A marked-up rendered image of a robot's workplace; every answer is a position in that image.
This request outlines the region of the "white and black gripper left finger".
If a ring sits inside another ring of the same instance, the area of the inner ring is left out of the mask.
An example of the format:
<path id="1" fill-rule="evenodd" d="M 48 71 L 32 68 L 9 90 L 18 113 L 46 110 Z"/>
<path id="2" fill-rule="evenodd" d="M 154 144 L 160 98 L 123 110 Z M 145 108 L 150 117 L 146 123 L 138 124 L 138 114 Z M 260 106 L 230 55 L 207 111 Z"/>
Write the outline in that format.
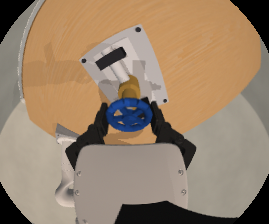
<path id="1" fill-rule="evenodd" d="M 73 142 L 66 148 L 65 153 L 74 171 L 79 151 L 82 147 L 89 144 L 105 144 L 103 137 L 108 134 L 109 128 L 109 123 L 106 118 L 107 108 L 108 104 L 103 102 L 100 110 L 96 114 L 94 123 L 88 126 L 87 131 L 80 135 L 76 139 L 76 142 Z"/>

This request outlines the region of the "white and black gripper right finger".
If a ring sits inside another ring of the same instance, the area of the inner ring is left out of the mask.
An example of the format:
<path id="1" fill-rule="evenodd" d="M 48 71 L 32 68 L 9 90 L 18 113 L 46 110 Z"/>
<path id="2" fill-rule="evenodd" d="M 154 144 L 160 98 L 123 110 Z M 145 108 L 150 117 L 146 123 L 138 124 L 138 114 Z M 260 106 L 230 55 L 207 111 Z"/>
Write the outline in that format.
<path id="1" fill-rule="evenodd" d="M 171 128 L 169 122 L 165 122 L 161 109 L 158 108 L 156 101 L 152 101 L 150 104 L 151 111 L 153 113 L 151 119 L 152 133 L 157 136 L 155 143 L 172 143 L 176 144 L 182 155 L 187 170 L 190 165 L 193 156 L 196 152 L 196 146 L 184 139 L 184 136 Z"/>

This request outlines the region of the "brass valve with blue handwheel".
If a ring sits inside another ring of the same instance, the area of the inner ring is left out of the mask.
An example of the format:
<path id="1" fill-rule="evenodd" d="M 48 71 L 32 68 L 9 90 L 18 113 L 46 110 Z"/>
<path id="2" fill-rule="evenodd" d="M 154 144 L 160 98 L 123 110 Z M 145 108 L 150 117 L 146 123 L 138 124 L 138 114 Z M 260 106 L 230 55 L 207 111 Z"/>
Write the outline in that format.
<path id="1" fill-rule="evenodd" d="M 119 97 L 119 100 L 112 102 L 106 111 L 107 122 L 113 128 L 124 132 L 142 130 L 152 119 L 150 103 L 156 101 L 154 93 L 129 38 L 111 46 L 93 57 Z M 118 109 L 122 115 L 114 116 Z"/>

